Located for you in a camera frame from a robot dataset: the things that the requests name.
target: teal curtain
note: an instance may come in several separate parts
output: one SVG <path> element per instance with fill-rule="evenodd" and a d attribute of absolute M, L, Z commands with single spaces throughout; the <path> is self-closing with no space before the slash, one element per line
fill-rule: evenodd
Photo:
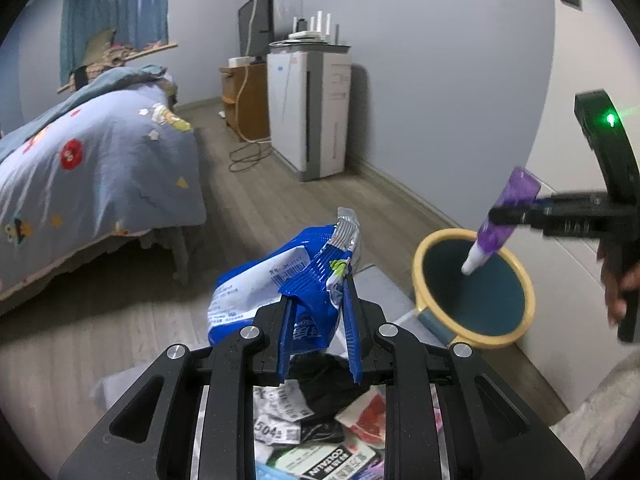
<path fill-rule="evenodd" d="M 142 50 L 169 41 L 168 0 L 64 0 L 60 23 L 60 84 L 80 66 L 94 34 L 114 28 L 115 43 Z"/>

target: teal blanket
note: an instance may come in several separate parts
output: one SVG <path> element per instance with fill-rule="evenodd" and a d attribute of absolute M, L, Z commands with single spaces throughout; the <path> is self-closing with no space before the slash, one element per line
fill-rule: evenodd
<path fill-rule="evenodd" d="M 98 96 L 107 94 L 108 92 L 122 90 L 136 83 L 155 81 L 160 79 L 165 72 L 166 69 L 164 67 L 152 64 L 140 68 L 119 66 L 107 70 L 107 72 L 100 74 L 87 86 L 82 87 L 71 95 L 66 101 L 50 108 L 30 123 L 21 126 L 0 139 L 0 163 L 20 148 L 27 140 L 34 137 L 45 126 L 51 124 L 79 105 Z"/>

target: trash can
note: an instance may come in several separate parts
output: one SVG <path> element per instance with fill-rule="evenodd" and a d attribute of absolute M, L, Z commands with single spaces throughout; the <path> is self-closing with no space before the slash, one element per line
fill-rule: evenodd
<path fill-rule="evenodd" d="M 443 229 L 420 243 L 412 269 L 418 318 L 446 346 L 500 348 L 529 328 L 536 309 L 533 285 L 505 248 L 464 276 L 460 267 L 475 240 L 473 231 Z"/>

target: purple tube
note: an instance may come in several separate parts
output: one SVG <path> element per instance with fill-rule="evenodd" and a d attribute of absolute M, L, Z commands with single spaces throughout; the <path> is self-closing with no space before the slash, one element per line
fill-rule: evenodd
<path fill-rule="evenodd" d="M 540 191 L 540 183 L 529 171 L 516 166 L 511 172 L 507 185 L 498 197 L 495 206 L 531 203 Z M 478 267 L 500 250 L 509 239 L 515 226 L 497 226 L 486 218 L 478 230 L 478 239 L 462 265 L 462 273 L 470 275 Z"/>

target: brown cabinet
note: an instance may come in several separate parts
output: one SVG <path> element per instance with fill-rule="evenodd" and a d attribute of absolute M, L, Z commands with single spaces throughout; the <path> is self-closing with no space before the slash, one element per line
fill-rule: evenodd
<path fill-rule="evenodd" d="M 233 131 L 249 140 L 269 137 L 269 106 L 267 101 L 267 65 L 256 64 L 248 67 L 248 78 L 242 94 L 242 82 L 247 67 L 220 68 L 222 74 L 222 102 L 225 107 L 226 124 Z"/>

